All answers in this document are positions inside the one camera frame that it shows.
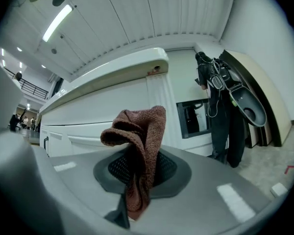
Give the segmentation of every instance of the people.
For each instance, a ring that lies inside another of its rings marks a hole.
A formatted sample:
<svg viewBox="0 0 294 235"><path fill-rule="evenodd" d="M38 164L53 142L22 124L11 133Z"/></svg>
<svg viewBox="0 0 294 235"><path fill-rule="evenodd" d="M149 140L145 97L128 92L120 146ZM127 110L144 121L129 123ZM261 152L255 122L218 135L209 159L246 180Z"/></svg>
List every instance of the people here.
<svg viewBox="0 0 294 235"><path fill-rule="evenodd" d="M228 161L237 167L245 147L245 126L242 114L231 103L227 90L218 90L212 84L214 71L212 59L199 52L195 55L199 84L207 91L209 99L208 116L211 119L211 139L213 152L211 157L222 163Z"/></svg>
<svg viewBox="0 0 294 235"><path fill-rule="evenodd" d="M12 79L12 81L16 84L18 87L18 90L21 91L21 85L20 85L20 80L22 79L22 74L21 73L16 73L15 77ZM16 131L16 126L19 122L19 118L16 115L16 108L15 111L12 115L12 118L10 119L10 131L15 132Z"/></svg>
<svg viewBox="0 0 294 235"><path fill-rule="evenodd" d="M35 119L34 119L34 117L32 117L31 120L30 120L30 129L32 131L35 130Z"/></svg>
<svg viewBox="0 0 294 235"><path fill-rule="evenodd" d="M23 125L22 125L22 127L24 129L27 129L27 122L28 122L28 118L27 118L27 116L25 116L24 119L23 119Z"/></svg>

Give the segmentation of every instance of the black mesh vent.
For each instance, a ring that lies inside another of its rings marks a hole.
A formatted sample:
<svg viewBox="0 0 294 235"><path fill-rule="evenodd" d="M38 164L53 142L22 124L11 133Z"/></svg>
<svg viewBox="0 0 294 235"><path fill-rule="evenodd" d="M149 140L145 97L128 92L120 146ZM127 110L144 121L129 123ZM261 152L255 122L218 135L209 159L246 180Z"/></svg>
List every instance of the black mesh vent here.
<svg viewBox="0 0 294 235"><path fill-rule="evenodd" d="M108 166L109 172L125 185L129 184L132 174L128 161L126 154L124 154L120 158L112 161ZM176 169L177 165L173 160L158 152L153 186L157 186L171 178L175 174Z"/></svg>

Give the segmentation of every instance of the towel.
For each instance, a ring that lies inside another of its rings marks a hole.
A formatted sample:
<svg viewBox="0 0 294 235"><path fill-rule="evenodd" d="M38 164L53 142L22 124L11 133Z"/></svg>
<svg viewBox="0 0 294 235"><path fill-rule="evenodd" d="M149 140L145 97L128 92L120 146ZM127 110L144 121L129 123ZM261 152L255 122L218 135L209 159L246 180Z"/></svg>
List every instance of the towel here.
<svg viewBox="0 0 294 235"><path fill-rule="evenodd" d="M134 176L126 188L128 216L134 220L149 204L149 190L153 186L158 151L166 127L166 110L154 106L150 110L123 110L113 120L112 127L101 134L107 146L131 143L130 159Z"/></svg>

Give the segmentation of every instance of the railing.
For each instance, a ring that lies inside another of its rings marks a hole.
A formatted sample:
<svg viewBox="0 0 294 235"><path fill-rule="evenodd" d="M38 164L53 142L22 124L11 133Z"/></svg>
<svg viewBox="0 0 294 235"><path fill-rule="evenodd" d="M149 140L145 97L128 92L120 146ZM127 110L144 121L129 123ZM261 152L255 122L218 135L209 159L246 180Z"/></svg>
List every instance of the railing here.
<svg viewBox="0 0 294 235"><path fill-rule="evenodd" d="M15 76L15 74L12 71L8 70L7 68L5 68L5 69L11 78L13 78ZM46 97L48 95L47 91L33 85L32 83L27 82L24 79L20 80L20 85L21 85L22 90L24 90L28 93L31 93L35 96L38 96L40 98L46 99Z"/></svg>

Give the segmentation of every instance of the ceiling light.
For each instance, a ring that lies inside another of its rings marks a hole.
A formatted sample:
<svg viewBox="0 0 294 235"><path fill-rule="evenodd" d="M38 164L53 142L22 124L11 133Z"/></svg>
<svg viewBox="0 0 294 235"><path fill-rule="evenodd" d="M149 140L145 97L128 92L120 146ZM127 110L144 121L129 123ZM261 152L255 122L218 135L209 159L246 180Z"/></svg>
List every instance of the ceiling light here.
<svg viewBox="0 0 294 235"><path fill-rule="evenodd" d="M48 29L46 30L43 40L47 42L50 36L53 34L55 29L59 26L63 19L72 11L72 7L68 4L64 6L64 8L59 12L59 14L53 19L52 23L49 25Z"/></svg>

